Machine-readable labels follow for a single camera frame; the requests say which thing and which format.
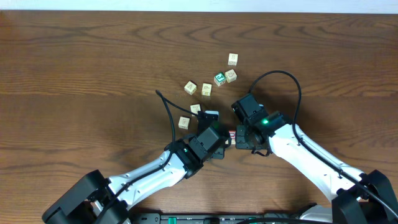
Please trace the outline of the red letter U block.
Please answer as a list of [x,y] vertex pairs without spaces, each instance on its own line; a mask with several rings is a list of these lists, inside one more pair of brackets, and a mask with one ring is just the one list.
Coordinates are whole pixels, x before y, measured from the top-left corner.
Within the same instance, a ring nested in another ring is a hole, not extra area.
[[231,138],[231,144],[235,145],[236,144],[236,131],[229,131],[229,135]]

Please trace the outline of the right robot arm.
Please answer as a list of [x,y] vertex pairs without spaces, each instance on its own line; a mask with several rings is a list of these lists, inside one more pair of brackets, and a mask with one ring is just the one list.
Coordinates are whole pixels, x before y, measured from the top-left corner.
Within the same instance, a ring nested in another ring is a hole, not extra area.
[[234,111],[242,126],[236,144],[262,144],[299,170],[331,202],[331,208],[314,206],[300,219],[327,223],[397,223],[397,198],[389,179],[380,171],[368,174],[339,160],[312,141],[279,112],[263,108]]

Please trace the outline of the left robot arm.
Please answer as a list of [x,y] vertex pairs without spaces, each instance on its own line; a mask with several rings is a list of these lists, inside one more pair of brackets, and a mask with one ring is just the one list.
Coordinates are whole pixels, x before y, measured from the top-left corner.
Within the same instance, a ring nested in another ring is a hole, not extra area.
[[129,210],[157,191],[195,175],[229,131],[212,122],[199,135],[170,143],[156,160],[105,178],[98,170],[84,175],[42,215],[44,223],[126,223]]

